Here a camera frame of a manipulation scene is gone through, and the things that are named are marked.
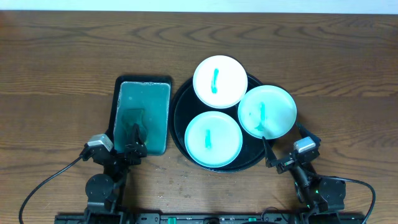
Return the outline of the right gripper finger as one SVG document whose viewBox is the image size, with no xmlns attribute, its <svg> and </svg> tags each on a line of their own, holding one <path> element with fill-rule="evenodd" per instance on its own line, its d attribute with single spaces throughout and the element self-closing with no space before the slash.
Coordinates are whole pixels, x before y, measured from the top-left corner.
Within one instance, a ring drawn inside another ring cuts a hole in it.
<svg viewBox="0 0 398 224">
<path fill-rule="evenodd" d="M 318 136 L 311 133 L 302 124 L 300 124 L 299 122 L 296 122 L 296 127 L 298 127 L 299 133 L 302 138 L 310 137 L 315 142 L 315 144 L 320 144 L 321 139 Z"/>
<path fill-rule="evenodd" d="M 263 145 L 264 145 L 264 157 L 266 159 L 266 166 L 267 167 L 274 167 L 275 162 L 277 160 L 272 147 L 275 143 L 275 139 L 266 139 L 264 136 L 262 137 Z"/>
</svg>

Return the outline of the pale green plate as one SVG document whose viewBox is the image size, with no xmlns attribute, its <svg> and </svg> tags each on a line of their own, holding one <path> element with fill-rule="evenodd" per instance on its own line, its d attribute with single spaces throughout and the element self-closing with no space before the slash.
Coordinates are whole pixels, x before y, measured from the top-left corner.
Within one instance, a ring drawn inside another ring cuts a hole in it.
<svg viewBox="0 0 398 224">
<path fill-rule="evenodd" d="M 277 139 L 290 131 L 297 119 L 292 96 L 281 87 L 262 85 L 249 90 L 238 106 L 242 128 L 255 138 Z"/>
</svg>

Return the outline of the light teal plate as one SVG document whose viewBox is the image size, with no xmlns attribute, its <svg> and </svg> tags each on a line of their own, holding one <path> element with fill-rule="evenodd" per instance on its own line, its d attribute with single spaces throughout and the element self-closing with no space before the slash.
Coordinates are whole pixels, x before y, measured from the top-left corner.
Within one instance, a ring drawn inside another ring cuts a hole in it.
<svg viewBox="0 0 398 224">
<path fill-rule="evenodd" d="M 195 162 L 219 168 L 237 158 L 243 146 L 243 134 L 231 116 L 219 111 L 207 111 L 189 122 L 184 143 Z"/>
</svg>

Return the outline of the white plate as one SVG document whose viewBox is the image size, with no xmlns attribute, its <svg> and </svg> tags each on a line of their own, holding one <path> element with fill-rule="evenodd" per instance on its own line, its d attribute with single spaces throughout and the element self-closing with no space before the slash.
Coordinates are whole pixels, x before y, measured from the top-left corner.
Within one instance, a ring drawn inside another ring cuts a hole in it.
<svg viewBox="0 0 398 224">
<path fill-rule="evenodd" d="M 248 76 L 244 67 L 229 56 L 208 57 L 193 74 L 196 96 L 212 108 L 225 109 L 238 104 L 247 88 Z"/>
</svg>

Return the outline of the green yellow sponge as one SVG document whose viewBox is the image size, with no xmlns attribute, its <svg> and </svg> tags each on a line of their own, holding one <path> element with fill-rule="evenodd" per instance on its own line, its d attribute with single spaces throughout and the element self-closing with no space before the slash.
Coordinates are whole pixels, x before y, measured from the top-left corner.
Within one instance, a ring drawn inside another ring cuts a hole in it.
<svg viewBox="0 0 398 224">
<path fill-rule="evenodd" d="M 134 123 L 137 123 L 145 127 L 146 139 L 147 139 L 147 128 L 144 124 L 144 109 L 125 110 L 122 113 L 121 124 L 123 127 L 126 144 L 131 144 L 130 137 L 131 137 L 132 126 Z"/>
</svg>

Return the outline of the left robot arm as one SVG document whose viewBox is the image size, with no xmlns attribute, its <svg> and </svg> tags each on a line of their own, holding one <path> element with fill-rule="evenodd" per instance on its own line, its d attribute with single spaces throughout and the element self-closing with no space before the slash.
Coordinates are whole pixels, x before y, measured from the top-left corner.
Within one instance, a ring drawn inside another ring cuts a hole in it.
<svg viewBox="0 0 398 224">
<path fill-rule="evenodd" d="M 135 223 L 136 216 L 122 206 L 122 200 L 129 168 L 147 156 L 139 125 L 129 128 L 123 152 L 114 150 L 106 134 L 97 134 L 85 144 L 80 156 L 83 161 L 92 158 L 104 168 L 102 174 L 92 176 L 86 183 L 88 203 L 83 222 Z"/>
</svg>

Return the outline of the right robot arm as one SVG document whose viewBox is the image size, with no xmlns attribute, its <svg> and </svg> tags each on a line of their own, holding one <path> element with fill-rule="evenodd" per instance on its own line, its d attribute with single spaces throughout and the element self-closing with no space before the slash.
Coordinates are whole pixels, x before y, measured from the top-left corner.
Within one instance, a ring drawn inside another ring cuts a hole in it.
<svg viewBox="0 0 398 224">
<path fill-rule="evenodd" d="M 343 180 L 321 177 L 311 162 L 319 153 L 321 139 L 297 123 L 301 139 L 294 142 L 293 151 L 282 159 L 276 158 L 265 137 L 262 138 L 267 167 L 275 167 L 278 174 L 290 172 L 295 181 L 295 191 L 300 202 L 307 206 L 301 220 L 308 223 L 309 217 L 344 209 L 346 184 Z"/>
</svg>

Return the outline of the black rectangular water tray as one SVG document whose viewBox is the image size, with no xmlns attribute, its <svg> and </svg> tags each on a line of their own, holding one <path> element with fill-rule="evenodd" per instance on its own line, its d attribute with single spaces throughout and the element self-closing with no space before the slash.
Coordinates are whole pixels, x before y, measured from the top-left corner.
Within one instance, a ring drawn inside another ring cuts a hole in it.
<svg viewBox="0 0 398 224">
<path fill-rule="evenodd" d="M 118 152 L 126 144 L 121 124 L 125 110 L 144 109 L 147 153 L 161 156 L 167 148 L 172 79 L 169 76 L 121 75 L 116 79 L 106 135 Z"/>
</svg>

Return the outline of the black round tray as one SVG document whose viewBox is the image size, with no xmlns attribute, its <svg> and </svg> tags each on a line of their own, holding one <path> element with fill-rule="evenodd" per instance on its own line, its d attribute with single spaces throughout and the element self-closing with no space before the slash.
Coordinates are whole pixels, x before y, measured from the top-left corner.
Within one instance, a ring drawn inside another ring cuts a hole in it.
<svg viewBox="0 0 398 224">
<path fill-rule="evenodd" d="M 207 106 L 197 97 L 193 88 L 192 78 L 189 78 L 177 90 L 171 102 L 171 114 L 169 116 L 170 134 L 176 147 L 190 162 L 212 172 L 231 173 L 248 169 L 265 158 L 265 148 L 262 139 L 255 138 L 242 129 L 243 146 L 237 158 L 231 163 L 222 167 L 208 167 L 194 161 L 185 147 L 184 135 L 186 128 L 194 117 L 213 110 L 214 108 Z"/>
</svg>

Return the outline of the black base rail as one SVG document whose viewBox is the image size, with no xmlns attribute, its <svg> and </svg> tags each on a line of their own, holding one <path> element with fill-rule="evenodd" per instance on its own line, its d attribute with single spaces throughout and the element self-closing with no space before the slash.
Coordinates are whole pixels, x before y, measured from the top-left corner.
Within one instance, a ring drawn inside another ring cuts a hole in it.
<svg viewBox="0 0 398 224">
<path fill-rule="evenodd" d="M 264 215 L 161 215 L 140 213 L 136 215 L 84 215 L 59 214 L 54 224 L 130 223 L 130 224 L 238 224 L 238 223 L 303 223 L 300 216 L 266 213 Z"/>
</svg>

